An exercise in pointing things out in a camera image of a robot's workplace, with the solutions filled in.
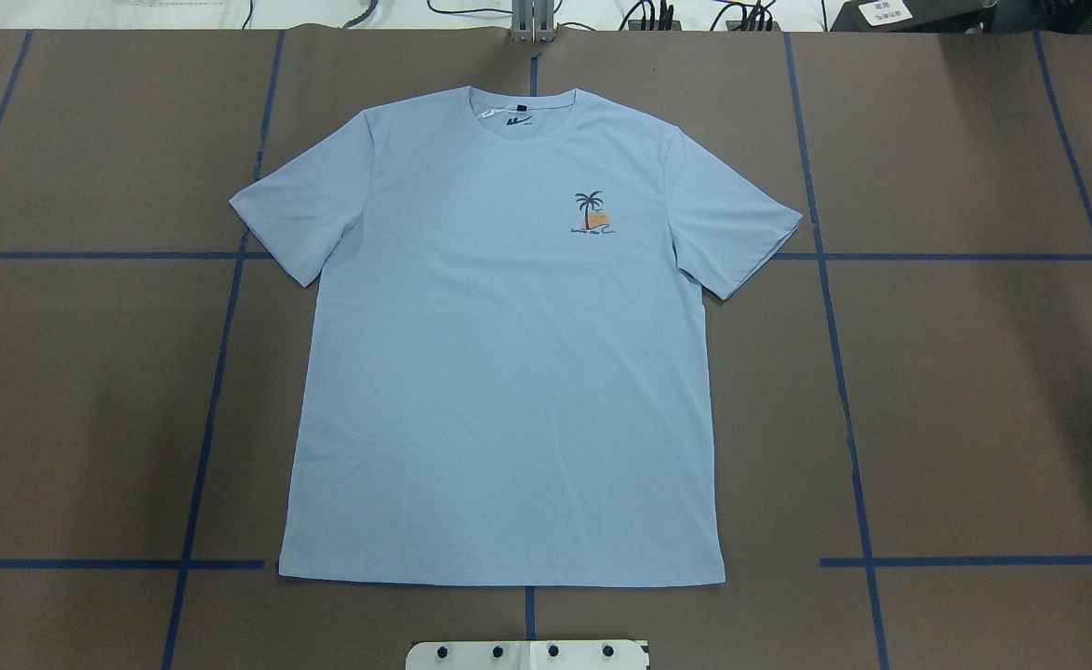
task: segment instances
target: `white sticker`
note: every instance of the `white sticker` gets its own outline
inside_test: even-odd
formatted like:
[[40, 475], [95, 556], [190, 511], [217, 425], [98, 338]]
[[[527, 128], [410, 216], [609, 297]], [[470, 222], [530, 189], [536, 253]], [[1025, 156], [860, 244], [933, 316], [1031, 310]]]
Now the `white sticker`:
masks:
[[869, 25], [894, 24], [914, 17], [902, 0], [878, 0], [877, 3], [860, 4], [860, 13]]

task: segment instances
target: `white surface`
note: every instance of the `white surface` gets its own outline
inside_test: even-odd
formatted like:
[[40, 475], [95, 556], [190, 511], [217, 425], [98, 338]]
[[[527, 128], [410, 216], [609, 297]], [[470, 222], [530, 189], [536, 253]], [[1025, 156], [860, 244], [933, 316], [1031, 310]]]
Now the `white surface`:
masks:
[[[419, 643], [405, 657], [405, 670], [646, 670], [650, 655], [640, 641], [534, 641], [482, 643]], [[550, 645], [558, 646], [558, 656], [550, 657]], [[603, 655], [610, 645], [613, 656]], [[503, 654], [492, 657], [499, 646]], [[439, 658], [439, 648], [448, 648], [448, 657]]]
[[[509, 0], [432, 0], [440, 10], [500, 8], [508, 10]], [[563, 0], [558, 22], [583, 22], [600, 29], [617, 29], [625, 12], [634, 0]], [[715, 0], [679, 0], [675, 19], [682, 29], [708, 29], [722, 3]], [[827, 16], [834, 21], [841, 0], [828, 0]], [[367, 9], [367, 0], [257, 0], [249, 27], [280, 28], [314, 22], [342, 26]], [[0, 27], [35, 28], [143, 28], [203, 27], [239, 28], [248, 16], [248, 0], [223, 0], [219, 12], [205, 12], [178, 5], [123, 5], [124, 11], [111, 11], [112, 0], [0, 0]], [[823, 29], [819, 0], [776, 0], [771, 8], [783, 29]], [[724, 19], [736, 19], [729, 10]], [[721, 19], [716, 29], [725, 29]], [[426, 0], [380, 0], [377, 11], [360, 28], [456, 28], [482, 25], [509, 26], [508, 15], [441, 15], [426, 8]]]
[[876, 3], [860, 4], [859, 10], [864, 21], [869, 22], [869, 25], [894, 24], [914, 17], [902, 0], [877, 0]]

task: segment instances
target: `palm tree graphic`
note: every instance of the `palm tree graphic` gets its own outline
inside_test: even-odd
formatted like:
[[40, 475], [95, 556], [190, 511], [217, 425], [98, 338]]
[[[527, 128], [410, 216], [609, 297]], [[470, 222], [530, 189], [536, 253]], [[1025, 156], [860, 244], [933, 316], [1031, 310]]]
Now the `palm tree graphic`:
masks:
[[600, 208], [605, 202], [597, 199], [596, 195], [601, 195], [603, 191], [592, 191], [592, 193], [577, 193], [574, 195], [574, 202], [580, 203], [580, 212], [583, 212], [583, 229], [592, 230], [600, 228], [603, 225], [609, 225], [608, 215], [601, 213], [600, 216], [593, 216], [595, 212], [600, 212]]

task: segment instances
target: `white metal plate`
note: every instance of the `white metal plate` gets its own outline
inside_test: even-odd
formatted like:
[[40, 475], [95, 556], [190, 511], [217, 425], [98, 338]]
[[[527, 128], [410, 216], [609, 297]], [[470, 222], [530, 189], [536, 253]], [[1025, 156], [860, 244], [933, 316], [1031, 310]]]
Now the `white metal plate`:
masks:
[[405, 670], [649, 670], [649, 648], [644, 641], [418, 643]]

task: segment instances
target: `shirt's right sleeve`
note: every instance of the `shirt's right sleeve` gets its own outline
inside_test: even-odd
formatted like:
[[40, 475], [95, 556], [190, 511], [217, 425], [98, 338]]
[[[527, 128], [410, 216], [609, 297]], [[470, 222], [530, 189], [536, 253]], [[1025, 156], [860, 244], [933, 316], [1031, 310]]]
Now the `shirt's right sleeve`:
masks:
[[360, 111], [229, 203], [285, 272], [307, 286], [359, 222], [372, 164], [372, 133]]

